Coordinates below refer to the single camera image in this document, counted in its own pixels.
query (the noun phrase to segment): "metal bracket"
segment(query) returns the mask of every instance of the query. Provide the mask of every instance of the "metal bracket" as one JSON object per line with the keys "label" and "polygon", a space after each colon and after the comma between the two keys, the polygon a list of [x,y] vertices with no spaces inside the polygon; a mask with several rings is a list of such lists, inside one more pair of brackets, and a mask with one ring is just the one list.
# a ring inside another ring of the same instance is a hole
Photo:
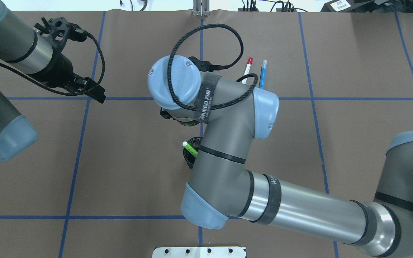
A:
{"label": "metal bracket", "polygon": [[245,247],[156,248],[152,258],[246,258]]}
{"label": "metal bracket", "polygon": [[194,16],[210,16],[210,0],[194,0]]}

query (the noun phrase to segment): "green marker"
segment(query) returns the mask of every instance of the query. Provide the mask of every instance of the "green marker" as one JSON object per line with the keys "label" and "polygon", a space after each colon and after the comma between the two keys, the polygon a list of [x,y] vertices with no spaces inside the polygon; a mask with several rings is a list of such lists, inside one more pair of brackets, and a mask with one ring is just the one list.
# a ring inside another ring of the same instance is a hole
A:
{"label": "green marker", "polygon": [[182,146],[187,149],[194,157],[197,157],[197,151],[192,148],[190,144],[188,144],[187,142],[182,142]]}

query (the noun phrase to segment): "mesh pen holder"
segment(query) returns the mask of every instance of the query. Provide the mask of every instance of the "mesh pen holder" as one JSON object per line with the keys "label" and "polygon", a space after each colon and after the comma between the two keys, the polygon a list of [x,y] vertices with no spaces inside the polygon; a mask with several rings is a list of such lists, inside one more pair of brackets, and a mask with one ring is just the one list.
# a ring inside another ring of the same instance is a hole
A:
{"label": "mesh pen holder", "polygon": [[[190,144],[194,150],[198,151],[200,143],[202,143],[202,137],[193,137],[189,139],[187,143]],[[184,156],[184,160],[186,160],[187,166],[192,169],[195,163],[195,157],[185,148],[182,149],[182,155]]]}

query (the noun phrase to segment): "blue marker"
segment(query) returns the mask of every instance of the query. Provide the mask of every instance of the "blue marker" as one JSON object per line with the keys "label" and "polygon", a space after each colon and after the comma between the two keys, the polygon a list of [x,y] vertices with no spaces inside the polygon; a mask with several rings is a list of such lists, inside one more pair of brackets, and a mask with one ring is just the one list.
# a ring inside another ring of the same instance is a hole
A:
{"label": "blue marker", "polygon": [[267,60],[262,61],[262,68],[261,68],[261,81],[259,82],[259,88],[264,88],[265,83],[265,71],[267,70]]}

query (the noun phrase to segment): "robotic arm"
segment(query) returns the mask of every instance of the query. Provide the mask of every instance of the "robotic arm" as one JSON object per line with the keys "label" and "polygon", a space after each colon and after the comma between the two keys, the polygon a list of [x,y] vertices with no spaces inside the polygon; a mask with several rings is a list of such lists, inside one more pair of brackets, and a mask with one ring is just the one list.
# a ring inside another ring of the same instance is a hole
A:
{"label": "robotic arm", "polygon": [[278,97],[254,88],[243,100],[213,110],[238,99],[248,85],[200,72],[175,52],[154,64],[148,84],[165,116],[188,126],[208,124],[181,204],[186,219],[220,229],[236,216],[353,245],[369,256],[413,255],[413,131],[393,139],[372,202],[343,200],[251,172],[244,167],[251,141],[269,135]]}
{"label": "robotic arm", "polygon": [[[36,23],[30,28],[0,1],[0,59],[17,68],[36,85],[62,95],[86,94],[103,103],[105,89],[103,79],[104,59],[95,38],[79,25],[64,18],[47,21],[44,26]],[[73,72],[71,61],[62,54],[68,39],[83,42],[90,37],[99,49],[103,71],[98,83]],[[62,88],[69,93],[51,88]],[[38,134],[25,116],[0,92],[0,161],[7,161],[36,141]]]}

